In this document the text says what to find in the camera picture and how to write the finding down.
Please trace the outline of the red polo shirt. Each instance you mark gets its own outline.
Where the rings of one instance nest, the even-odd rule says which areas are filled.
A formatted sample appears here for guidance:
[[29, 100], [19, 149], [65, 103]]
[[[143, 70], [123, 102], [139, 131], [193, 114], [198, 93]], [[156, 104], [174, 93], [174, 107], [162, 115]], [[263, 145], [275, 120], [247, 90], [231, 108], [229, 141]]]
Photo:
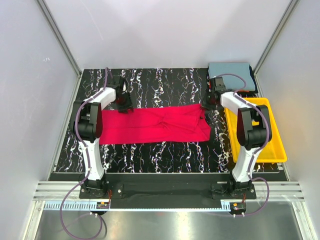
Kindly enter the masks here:
[[100, 145], [205, 142], [211, 127], [200, 104], [102, 111]]

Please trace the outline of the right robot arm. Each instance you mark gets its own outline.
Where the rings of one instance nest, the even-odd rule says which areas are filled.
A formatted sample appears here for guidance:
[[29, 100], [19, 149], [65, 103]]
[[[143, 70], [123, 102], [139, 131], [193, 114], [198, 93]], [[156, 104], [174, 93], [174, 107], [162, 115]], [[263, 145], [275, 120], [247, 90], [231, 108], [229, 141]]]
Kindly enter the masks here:
[[252, 190], [254, 165], [262, 150], [272, 139], [272, 128], [268, 107], [251, 103], [237, 91], [227, 89], [224, 76], [221, 74], [209, 80], [201, 107], [212, 110], [214, 106], [221, 106], [237, 117], [236, 138], [240, 151], [225, 187], [225, 193], [235, 197]]

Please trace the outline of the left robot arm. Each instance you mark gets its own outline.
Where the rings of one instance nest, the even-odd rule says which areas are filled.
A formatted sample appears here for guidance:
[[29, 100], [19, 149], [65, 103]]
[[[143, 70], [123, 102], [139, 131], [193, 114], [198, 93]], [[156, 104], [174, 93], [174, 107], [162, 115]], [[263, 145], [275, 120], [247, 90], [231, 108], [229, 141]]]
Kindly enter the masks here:
[[102, 110], [115, 104], [118, 113], [127, 114], [133, 110], [128, 90], [128, 81], [122, 76], [108, 80], [92, 96], [76, 100], [72, 106], [69, 128], [81, 148], [85, 163], [85, 176], [81, 190], [97, 198], [109, 194], [105, 170], [100, 156], [100, 137], [103, 133]]

